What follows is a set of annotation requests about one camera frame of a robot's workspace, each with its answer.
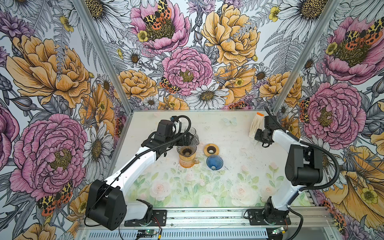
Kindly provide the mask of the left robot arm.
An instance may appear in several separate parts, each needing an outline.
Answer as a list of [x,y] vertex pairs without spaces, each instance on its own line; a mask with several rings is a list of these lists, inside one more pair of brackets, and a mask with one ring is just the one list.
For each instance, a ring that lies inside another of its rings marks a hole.
[[144,225],[151,223],[154,217],[153,205],[140,199],[129,202],[125,195],[144,170],[167,151],[175,146],[186,147],[198,143],[199,138],[194,130],[172,133],[163,140],[153,132],[122,168],[105,180],[96,180],[90,185],[86,219],[109,230],[115,230],[127,222]]

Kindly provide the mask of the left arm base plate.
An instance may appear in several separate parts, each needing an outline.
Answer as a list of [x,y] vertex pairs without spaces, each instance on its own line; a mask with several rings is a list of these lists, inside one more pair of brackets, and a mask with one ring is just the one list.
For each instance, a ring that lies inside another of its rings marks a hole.
[[167,223],[167,210],[153,210],[150,217],[141,220],[125,221],[125,227],[165,227]]

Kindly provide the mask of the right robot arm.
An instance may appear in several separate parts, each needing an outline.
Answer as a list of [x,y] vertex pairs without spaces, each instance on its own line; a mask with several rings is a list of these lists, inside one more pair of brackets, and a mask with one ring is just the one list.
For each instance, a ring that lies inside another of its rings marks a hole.
[[323,180],[322,152],[305,144],[287,130],[283,130],[277,117],[265,117],[265,129],[258,129],[255,140],[264,148],[273,143],[279,144],[287,153],[285,181],[282,189],[269,197],[264,206],[263,218],[268,224],[282,224],[289,214],[289,207],[304,187],[313,187]]

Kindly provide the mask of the white coffee filter stack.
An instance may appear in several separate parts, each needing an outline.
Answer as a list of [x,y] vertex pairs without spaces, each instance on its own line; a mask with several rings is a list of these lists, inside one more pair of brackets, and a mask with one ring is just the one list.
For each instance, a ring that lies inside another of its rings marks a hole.
[[250,131],[249,131],[249,137],[254,139],[255,135],[257,133],[257,130],[261,129],[264,123],[265,115],[257,112],[255,117],[253,118],[253,121],[251,123]]

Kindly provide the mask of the grey glass dripper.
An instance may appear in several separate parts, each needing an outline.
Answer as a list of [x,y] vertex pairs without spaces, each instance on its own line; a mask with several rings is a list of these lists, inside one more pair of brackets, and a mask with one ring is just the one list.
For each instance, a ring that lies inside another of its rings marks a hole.
[[196,153],[197,145],[190,143],[188,146],[178,146],[177,151],[180,156],[191,157]]

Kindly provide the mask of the orange glass pitcher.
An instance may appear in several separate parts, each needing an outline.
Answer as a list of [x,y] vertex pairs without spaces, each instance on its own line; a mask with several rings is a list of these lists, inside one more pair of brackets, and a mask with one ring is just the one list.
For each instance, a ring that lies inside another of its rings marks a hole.
[[196,153],[190,156],[179,155],[179,164],[183,168],[191,168],[199,163],[200,161],[196,158]]

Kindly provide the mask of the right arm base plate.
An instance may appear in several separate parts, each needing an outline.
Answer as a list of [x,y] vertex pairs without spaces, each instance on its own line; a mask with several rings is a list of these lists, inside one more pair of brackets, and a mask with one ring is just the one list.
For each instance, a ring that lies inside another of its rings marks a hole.
[[271,210],[266,213],[265,209],[248,209],[243,217],[249,221],[251,226],[289,226],[292,224],[289,211]]

